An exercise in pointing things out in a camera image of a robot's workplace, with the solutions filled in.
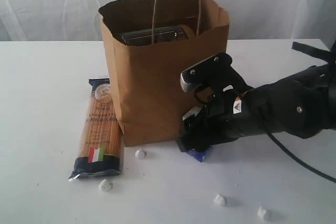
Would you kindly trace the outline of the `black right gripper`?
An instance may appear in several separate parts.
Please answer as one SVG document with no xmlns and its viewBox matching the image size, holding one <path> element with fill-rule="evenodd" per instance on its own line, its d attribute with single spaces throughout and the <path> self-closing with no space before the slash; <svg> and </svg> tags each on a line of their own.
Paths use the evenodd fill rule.
<svg viewBox="0 0 336 224">
<path fill-rule="evenodd" d="M 252 89 L 230 67 L 232 57 L 224 52 L 208 57 L 180 74 L 180 85 L 185 93 L 196 93 L 210 88 L 213 92 L 204 107 L 193 107 L 183 119 L 184 129 L 176 143 L 181 152 L 203 152 L 210 146 L 233 142 L 244 137 L 233 119 L 235 100 Z"/>
</svg>

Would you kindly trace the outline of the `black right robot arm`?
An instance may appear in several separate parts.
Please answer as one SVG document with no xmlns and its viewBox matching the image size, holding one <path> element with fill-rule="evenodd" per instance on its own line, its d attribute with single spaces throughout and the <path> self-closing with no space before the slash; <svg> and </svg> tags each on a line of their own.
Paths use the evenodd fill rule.
<svg viewBox="0 0 336 224">
<path fill-rule="evenodd" d="M 232 58 L 218 53 L 181 73 L 181 87 L 212 95 L 196 115 L 184 121 L 177 140 L 182 152 L 204 151 L 245 136 L 287 132 L 310 138 L 335 127 L 335 54 L 320 56 L 311 66 L 277 82 L 249 86 L 232 67 Z"/>
</svg>

